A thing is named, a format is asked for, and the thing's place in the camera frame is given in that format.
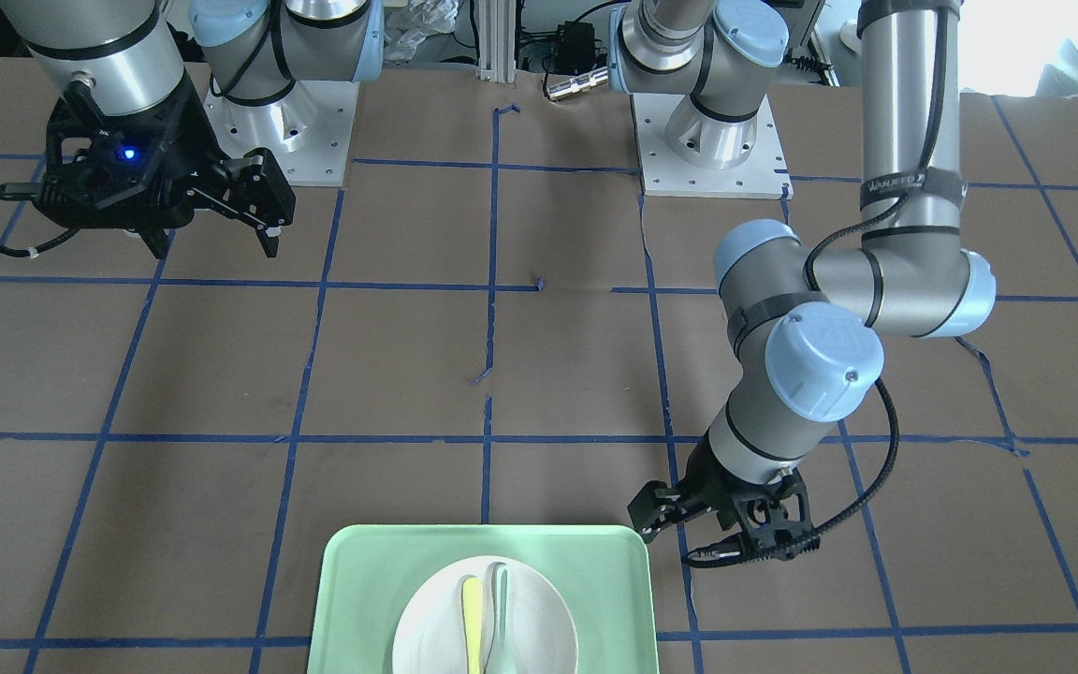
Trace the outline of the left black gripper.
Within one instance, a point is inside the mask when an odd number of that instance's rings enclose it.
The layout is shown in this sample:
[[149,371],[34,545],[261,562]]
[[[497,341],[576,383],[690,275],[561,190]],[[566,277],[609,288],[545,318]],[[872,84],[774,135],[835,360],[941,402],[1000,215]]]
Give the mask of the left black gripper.
[[633,529],[649,545],[672,526],[715,513],[723,540],[693,548],[685,563],[783,562],[811,553],[813,532],[804,479],[792,473],[774,485],[754,485],[727,471],[703,436],[686,462],[679,491],[651,479],[626,506]]

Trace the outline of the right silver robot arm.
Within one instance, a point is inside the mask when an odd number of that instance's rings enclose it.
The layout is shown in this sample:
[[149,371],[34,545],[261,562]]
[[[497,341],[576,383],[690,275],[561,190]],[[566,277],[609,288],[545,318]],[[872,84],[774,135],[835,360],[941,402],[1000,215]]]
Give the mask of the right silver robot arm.
[[0,255],[38,257],[87,230],[168,255],[215,211],[265,256],[294,223],[309,154],[342,166],[342,132],[316,86],[356,88],[384,65],[381,1],[192,1],[191,33],[158,1],[3,1],[59,91],[44,171],[0,184]]

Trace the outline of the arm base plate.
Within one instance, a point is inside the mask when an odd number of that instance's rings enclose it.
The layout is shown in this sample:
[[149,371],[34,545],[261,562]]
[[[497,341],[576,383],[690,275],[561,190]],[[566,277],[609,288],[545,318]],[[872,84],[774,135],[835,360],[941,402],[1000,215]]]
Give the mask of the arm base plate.
[[244,107],[208,94],[204,107],[227,156],[266,148],[292,185],[342,187],[360,90],[358,82],[300,81],[268,106]]
[[794,196],[768,98],[740,123],[706,116],[688,95],[634,94],[632,104],[648,197]]

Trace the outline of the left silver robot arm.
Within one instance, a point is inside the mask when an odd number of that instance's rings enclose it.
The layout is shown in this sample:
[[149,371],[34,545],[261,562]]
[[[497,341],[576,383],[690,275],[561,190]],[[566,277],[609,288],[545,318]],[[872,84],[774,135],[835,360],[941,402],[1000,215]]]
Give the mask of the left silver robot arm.
[[[651,481],[628,503],[653,541],[714,513],[724,538],[683,563],[716,568],[791,560],[859,512],[892,474],[901,444],[882,380],[881,338],[960,338],[996,302],[983,256],[962,246],[958,1],[863,1],[860,221],[808,249],[779,219],[735,226],[714,273],[727,340],[743,374],[675,485]],[[880,472],[821,524],[799,466],[876,389],[889,426]]]

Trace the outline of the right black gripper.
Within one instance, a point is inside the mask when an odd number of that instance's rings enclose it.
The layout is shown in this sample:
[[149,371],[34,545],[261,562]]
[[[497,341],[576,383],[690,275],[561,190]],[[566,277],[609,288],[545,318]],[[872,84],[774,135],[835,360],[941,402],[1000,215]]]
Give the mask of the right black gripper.
[[86,77],[73,78],[49,118],[34,208],[66,229],[133,231],[158,259],[168,230],[209,209],[250,226],[265,257],[278,256],[281,226],[294,223],[294,188],[267,148],[236,159],[236,187],[223,161],[191,75],[163,101],[121,116],[99,108]]

